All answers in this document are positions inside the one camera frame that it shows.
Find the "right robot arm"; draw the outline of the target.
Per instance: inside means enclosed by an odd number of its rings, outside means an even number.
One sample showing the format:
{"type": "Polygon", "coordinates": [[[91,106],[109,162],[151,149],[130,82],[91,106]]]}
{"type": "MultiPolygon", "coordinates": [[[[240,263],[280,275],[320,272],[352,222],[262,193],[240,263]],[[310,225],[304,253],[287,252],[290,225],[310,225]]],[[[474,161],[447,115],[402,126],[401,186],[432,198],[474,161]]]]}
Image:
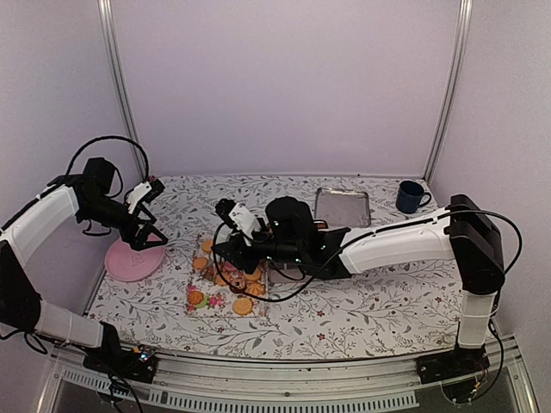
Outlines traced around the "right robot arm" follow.
{"type": "Polygon", "coordinates": [[[312,282],[405,262],[455,261],[463,291],[455,346],[417,358],[417,374],[429,384],[487,372],[486,334],[511,270],[504,261],[501,232],[492,221],[509,224],[505,216],[479,209],[464,194],[420,218],[375,228],[323,229],[305,202],[289,196],[271,201],[264,219],[229,199],[219,200],[215,212],[231,232],[225,242],[214,242],[213,259],[248,274],[262,262],[293,264],[312,282]]]}

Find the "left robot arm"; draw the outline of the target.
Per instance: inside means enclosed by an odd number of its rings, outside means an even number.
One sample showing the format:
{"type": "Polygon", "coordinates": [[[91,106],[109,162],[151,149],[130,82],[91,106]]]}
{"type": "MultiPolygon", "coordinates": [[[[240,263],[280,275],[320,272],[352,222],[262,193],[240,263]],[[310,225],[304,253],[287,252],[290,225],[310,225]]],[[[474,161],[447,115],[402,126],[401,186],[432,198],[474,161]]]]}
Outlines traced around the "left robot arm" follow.
{"type": "Polygon", "coordinates": [[[116,230],[135,252],[168,243],[147,208],[164,192],[164,184],[146,176],[117,201],[109,192],[117,173],[103,157],[89,159],[79,174],[68,168],[2,226],[1,322],[18,332],[84,351],[84,366],[90,370],[147,382],[158,364],[151,350],[144,345],[124,349],[112,324],[45,301],[25,273],[34,253],[68,219],[116,230]]]}

